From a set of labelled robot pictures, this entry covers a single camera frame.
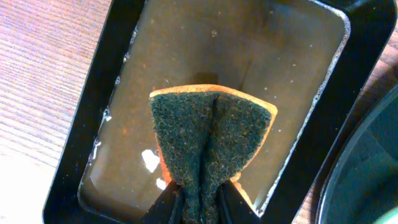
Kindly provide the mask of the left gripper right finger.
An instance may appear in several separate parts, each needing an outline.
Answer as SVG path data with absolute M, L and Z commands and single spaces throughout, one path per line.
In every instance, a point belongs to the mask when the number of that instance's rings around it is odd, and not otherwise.
M 261 224 L 261 219 L 230 180 L 218 188 L 216 204 L 220 224 Z

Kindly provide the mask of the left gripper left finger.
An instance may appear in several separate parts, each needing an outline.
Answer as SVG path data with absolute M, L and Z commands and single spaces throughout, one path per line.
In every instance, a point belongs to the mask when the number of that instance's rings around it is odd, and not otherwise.
M 183 189 L 171 181 L 147 213 L 142 224 L 180 224 L 183 212 Z

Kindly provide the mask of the orange green scrub sponge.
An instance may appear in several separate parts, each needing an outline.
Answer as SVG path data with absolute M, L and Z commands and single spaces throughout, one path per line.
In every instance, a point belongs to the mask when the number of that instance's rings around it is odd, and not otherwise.
M 149 98 L 162 175 L 183 191 L 182 221 L 217 223 L 216 191 L 257 156 L 276 106 L 210 84 L 155 90 Z

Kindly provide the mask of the round black tray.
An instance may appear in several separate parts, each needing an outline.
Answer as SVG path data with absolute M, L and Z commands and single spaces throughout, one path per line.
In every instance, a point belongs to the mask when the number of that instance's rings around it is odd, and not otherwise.
M 397 224 L 397 88 L 362 120 L 322 188 L 318 224 Z

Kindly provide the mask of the black rectangular water tray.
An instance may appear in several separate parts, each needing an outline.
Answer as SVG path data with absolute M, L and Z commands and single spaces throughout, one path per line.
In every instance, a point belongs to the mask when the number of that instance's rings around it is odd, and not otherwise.
M 277 116 L 239 193 L 290 223 L 395 28 L 395 1 L 114 1 L 44 223 L 141 223 L 169 185 L 149 95 L 227 86 Z

